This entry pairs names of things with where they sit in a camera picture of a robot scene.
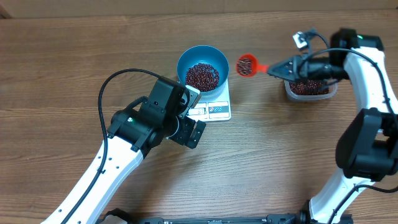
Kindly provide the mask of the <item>red measuring scoop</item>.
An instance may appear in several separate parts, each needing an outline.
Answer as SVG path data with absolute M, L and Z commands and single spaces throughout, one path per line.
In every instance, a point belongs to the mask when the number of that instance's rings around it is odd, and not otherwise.
M 258 59 L 253 54 L 243 54 L 236 62 L 236 72 L 244 77 L 253 77 L 259 72 L 266 73 L 269 65 L 260 64 Z

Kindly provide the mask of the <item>blue bowl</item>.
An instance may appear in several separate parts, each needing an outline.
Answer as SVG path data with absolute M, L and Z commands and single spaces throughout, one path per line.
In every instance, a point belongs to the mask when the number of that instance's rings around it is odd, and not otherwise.
M 177 76 L 183 85 L 188 69 L 198 63 L 210 64 L 219 72 L 218 87 L 228 79 L 229 62 L 224 53 L 209 45 L 197 45 L 186 50 L 177 62 Z

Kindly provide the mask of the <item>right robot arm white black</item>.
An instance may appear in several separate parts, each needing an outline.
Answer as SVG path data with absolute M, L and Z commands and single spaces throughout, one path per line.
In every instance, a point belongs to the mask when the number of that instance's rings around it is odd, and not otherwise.
M 366 189 L 397 173 L 397 98 L 385 69 L 384 46 L 375 35 L 341 28 L 325 50 L 294 55 L 267 74 L 291 83 L 349 80 L 358 113 L 338 140 L 337 168 L 321 191 L 306 202 L 297 223 L 352 223 L 344 211 Z

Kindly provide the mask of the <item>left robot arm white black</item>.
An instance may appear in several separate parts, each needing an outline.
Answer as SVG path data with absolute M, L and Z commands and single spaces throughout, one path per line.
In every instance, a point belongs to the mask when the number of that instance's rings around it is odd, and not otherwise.
M 119 186 L 164 139 L 196 148 L 206 124 L 187 116 L 201 93 L 165 77 L 117 111 L 83 176 L 45 223 L 95 223 Z

